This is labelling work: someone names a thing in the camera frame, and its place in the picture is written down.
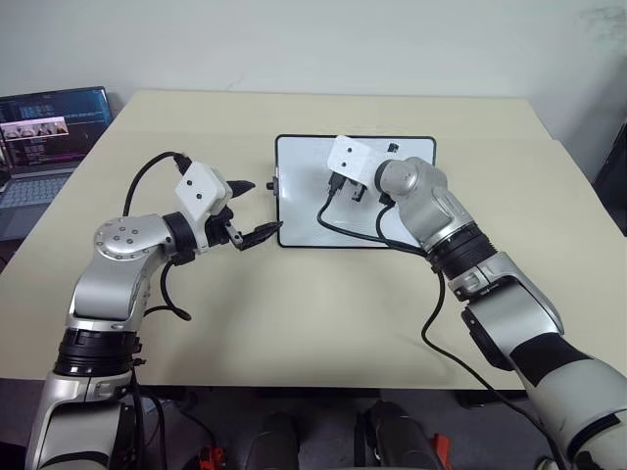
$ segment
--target laptop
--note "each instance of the laptop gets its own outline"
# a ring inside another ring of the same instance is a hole
[[[0,195],[0,241],[26,237],[112,120],[103,87],[0,98],[11,176]]]

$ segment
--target table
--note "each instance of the table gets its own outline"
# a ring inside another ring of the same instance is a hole
[[[240,230],[275,218],[265,189],[280,133],[433,135],[450,188],[562,315],[566,338],[627,372],[625,240],[562,146],[523,100],[141,91],[122,110],[0,276],[0,376],[43,378],[96,227],[121,213],[138,168],[183,151],[258,188],[232,201]],[[154,167],[131,214],[175,209],[179,175]],[[193,316],[150,315],[145,384],[480,388],[419,341],[437,280],[384,250],[216,247],[169,277]],[[158,275],[150,305],[160,302]],[[520,388],[468,337],[447,293],[431,338],[496,387]]]

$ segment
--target black cable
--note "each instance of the black cable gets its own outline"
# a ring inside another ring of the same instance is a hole
[[[207,436],[209,437],[209,444],[211,447],[216,446],[216,436],[214,435],[213,431],[209,429],[209,427],[205,423],[203,423],[200,419],[198,419],[196,416],[194,416],[193,414],[191,414],[188,410],[184,408],[181,408],[179,411],[180,411],[180,414],[185,416],[190,421],[193,421],[194,423],[196,423],[198,426],[200,426],[201,428],[205,430],[205,432],[207,433]]]
[[[164,413],[164,408],[152,391],[146,387],[140,387],[140,391],[141,394],[150,399],[155,405],[155,408],[157,408],[157,413],[159,414],[159,420],[157,422],[157,426],[159,428],[159,458],[161,461],[161,469],[168,470],[168,455],[166,450],[166,414]]]
[[[132,368],[130,370],[130,389],[133,397],[133,407],[135,408],[135,464],[137,470],[144,470],[144,408],[141,404],[135,369]]]
[[[205,432],[207,433],[208,437],[209,437],[210,446],[211,447],[215,447],[216,446],[216,436],[214,435],[214,432],[211,429],[209,429],[209,427],[205,423],[203,423],[200,419],[198,419],[196,416],[194,416],[190,412],[191,409],[194,406],[196,406],[196,404],[198,403],[198,397],[193,392],[188,392],[188,396],[189,396],[189,399],[190,399],[191,402],[186,403],[186,404],[181,404],[178,407],[178,410],[180,411],[180,414],[182,414],[187,419],[189,419],[190,421],[193,421],[198,426],[203,428],[205,430]]]
[[[336,233],[340,233],[342,235],[347,235],[353,238],[359,238],[360,240],[365,240],[367,242],[375,242],[375,243],[385,243],[388,247],[393,248],[395,250],[399,250],[401,252],[413,253],[415,255],[423,256],[424,253],[420,248],[415,247],[414,245],[410,245],[409,243],[400,242],[398,240],[387,240],[387,242],[381,240],[379,237],[375,237],[373,235],[366,235],[364,233],[354,232],[352,230],[347,230],[345,228],[337,227],[335,225],[330,224],[326,220],[322,218],[322,215],[328,209],[333,197],[335,196],[334,192],[329,192],[329,196],[326,199],[326,202],[322,205],[320,210],[317,212],[315,219],[317,223],[322,225],[324,228],[331,230]]]
[[[517,406],[516,404],[512,403],[509,399],[504,397],[498,390],[492,387],[492,385],[490,385],[483,377],[481,377],[472,367],[466,364],[463,360],[461,360],[460,358],[458,358],[456,355],[452,354],[451,352],[443,350],[439,346],[433,344],[431,340],[427,338],[427,331],[429,330],[429,327],[431,326],[431,324],[433,324],[438,314],[440,313],[440,310],[442,309],[442,305],[444,304],[444,297],[446,293],[446,284],[444,281],[444,274],[442,274],[442,271],[438,271],[437,276],[438,276],[438,281],[440,284],[440,293],[438,295],[438,303],[436,304],[429,318],[427,318],[427,321],[422,326],[422,330],[420,331],[420,336],[422,337],[422,341],[424,341],[424,343],[432,350],[436,351],[437,353],[440,353],[441,355],[444,355],[445,357],[455,362],[457,365],[460,365],[463,369],[465,369],[466,372],[472,375],[481,385],[483,385],[486,389],[492,392],[500,401],[502,401],[505,406],[511,408],[512,410],[516,411],[517,413],[520,413],[522,416],[527,418],[527,420],[538,431],[540,431],[549,441],[551,450],[554,453],[554,459],[555,459],[555,463],[557,464],[557,468],[559,468],[559,470],[567,470],[567,467],[563,461],[563,458],[561,457],[561,454],[557,450],[555,441],[553,440],[551,435],[549,435],[547,430],[544,428],[544,426],[540,422],[538,422],[527,411],[525,411],[524,409],[522,409],[521,407]]]
[[[170,296],[169,296],[169,292],[168,292],[168,273],[169,273],[169,270],[173,266],[174,266],[174,262],[173,261],[168,261],[166,263],[166,265],[164,266],[164,269],[161,271],[161,277],[159,279],[159,286],[160,286],[160,289],[161,289],[161,295],[164,298],[164,302],[166,304],[165,305],[153,306],[151,308],[148,308],[144,312],[144,316],[152,313],[153,311],[166,310],[166,311],[171,311],[176,316],[178,316],[179,318],[181,318],[181,319],[183,319],[185,321],[189,321],[189,320],[192,319],[192,315],[190,315],[184,309],[176,306],[174,304],[174,302],[172,301],[172,299],[170,298]]]
[[[130,212],[130,203],[133,199],[133,195],[135,194],[135,189],[137,189],[137,185],[139,184],[139,180],[144,176],[144,174],[146,174],[146,172],[150,168],[152,168],[161,160],[165,160],[169,157],[172,157],[174,159],[174,161],[178,165],[178,169],[181,171],[181,174],[184,173],[185,170],[187,170],[187,168],[191,164],[191,160],[189,160],[188,157],[185,157],[183,154],[179,154],[177,152],[163,152],[162,154],[159,154],[153,159],[150,159],[148,163],[143,165],[139,169],[139,171],[137,171],[137,174],[131,181],[130,186],[128,187],[128,192],[126,193],[126,200],[124,201],[124,210],[121,213],[122,216],[126,217],[128,213]]]
[[[155,437],[157,436],[157,431],[159,431],[159,421],[157,421],[157,424],[155,424],[155,429],[153,429],[153,432],[150,435],[150,439],[146,442],[146,448],[150,447],[150,444],[152,444],[155,440]]]
[[[410,245],[411,246],[411,250],[408,250],[406,248],[397,247],[397,246],[391,244],[390,243],[391,240],[386,238],[385,235],[383,235],[383,230],[381,229],[381,220],[383,219],[383,215],[385,215],[385,213],[387,211],[389,211],[393,207],[394,207],[393,204],[387,205],[385,208],[383,208],[381,211],[379,211],[379,214],[376,217],[376,221],[374,222],[374,227],[376,229],[376,234],[379,236],[379,239],[383,243],[385,243],[388,247],[392,248],[393,250],[398,250],[399,252],[409,253],[409,254],[412,254],[412,255],[418,255],[419,257],[426,258],[427,253],[424,250],[422,250],[421,248],[413,247],[412,245]]]
[[[318,222],[320,222],[321,214],[328,208],[329,204],[331,203],[331,200],[333,199],[333,195],[334,195],[334,193],[332,193],[332,194],[329,193],[329,198],[327,199],[325,205],[322,206],[322,208],[318,212]],[[390,243],[391,241],[388,240],[384,236],[384,234],[383,234],[383,232],[381,230],[381,219],[383,218],[383,215],[385,215],[385,213],[387,211],[389,211],[392,207],[394,207],[394,205],[387,205],[386,207],[384,207],[379,212],[379,214],[376,217],[375,227],[376,227],[376,232],[377,232],[377,235],[378,235],[377,241],[383,242],[388,247],[390,247],[392,249],[395,249],[395,250],[399,250],[399,251],[402,251],[402,252],[405,252],[405,253],[411,253],[411,254],[415,254],[415,255],[425,256],[426,255],[425,252],[423,250],[421,250],[421,249],[417,249],[416,247],[411,247],[411,245],[410,245],[411,250],[406,250],[405,247],[403,247],[401,249],[395,243]],[[441,355],[443,355],[443,356],[449,358],[450,360],[452,360],[453,362],[455,362],[457,365],[461,366],[466,372],[468,372],[470,375],[472,375],[481,385],[483,385],[487,390],[491,391],[505,406],[509,407],[510,409],[516,411],[517,413],[519,413],[522,416],[524,416],[525,418],[527,418],[527,420],[538,431],[540,431],[547,438],[547,440],[549,442],[549,446],[551,448],[551,451],[552,451],[552,453],[554,455],[554,459],[555,459],[555,463],[557,464],[557,468],[559,470],[567,470],[567,467],[566,467],[566,465],[565,465],[565,463],[563,461],[561,453],[559,452],[554,439],[551,437],[551,435],[549,435],[547,430],[544,428],[544,426],[540,422],[538,422],[527,411],[525,411],[521,407],[519,407],[516,404],[514,404],[513,402],[511,402],[505,396],[503,396],[499,391],[497,391],[494,387],[492,387],[492,385],[490,385],[483,377],[481,377],[481,375],[479,375],[474,369],[472,369],[472,367],[470,367],[468,364],[466,364],[464,361],[462,361],[456,355],[454,355],[451,352],[448,352],[446,350],[443,350],[442,348],[438,347],[437,345],[432,343],[427,338],[427,331],[429,330],[429,327],[435,321],[435,319],[437,318],[438,314],[442,310],[442,306],[444,305],[444,298],[445,298],[445,294],[446,294],[446,283],[445,283],[445,280],[444,280],[444,274],[442,274],[442,271],[437,271],[436,274],[438,276],[438,281],[439,281],[438,302],[437,302],[435,308],[433,309],[433,312],[431,313],[429,318],[427,318],[426,322],[422,326],[422,330],[420,331],[420,336],[422,338],[422,341],[424,341],[424,343],[429,348],[431,348],[432,350],[436,351],[437,353],[440,353]]]

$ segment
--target robotic arm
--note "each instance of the robotic arm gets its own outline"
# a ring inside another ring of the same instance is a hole
[[[561,452],[580,470],[626,469],[627,379],[563,339],[553,304],[492,246],[440,169],[393,157],[339,136],[327,165],[398,204],[427,260],[467,302],[470,336],[490,364],[518,374]]]
[[[268,223],[242,235],[231,224],[226,203],[255,185],[226,182],[208,165],[176,157],[185,168],[175,190],[179,211],[118,217],[96,231],[94,257],[76,283],[66,332],[35,416],[27,470],[141,467],[143,410],[132,369],[144,362],[133,355],[141,351],[137,333],[153,273],[164,263],[185,264],[229,241],[246,250],[281,225]],[[121,401],[128,394],[133,406]]]

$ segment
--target whiteboard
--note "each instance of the whiteboard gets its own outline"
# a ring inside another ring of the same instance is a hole
[[[281,247],[299,248],[386,248],[335,233],[322,227],[315,219],[326,202],[331,171],[326,161],[335,135],[279,135],[275,149],[275,187],[277,219],[283,221],[278,232]],[[387,152],[391,143],[399,146],[395,159],[419,157],[435,164],[435,140],[432,137],[351,136],[380,152]],[[374,221],[383,209],[378,191],[365,191],[358,203],[351,198],[356,186],[346,181],[336,193],[322,218],[336,226],[376,236]],[[387,238],[417,246],[399,219],[398,208],[388,211],[381,220]]]

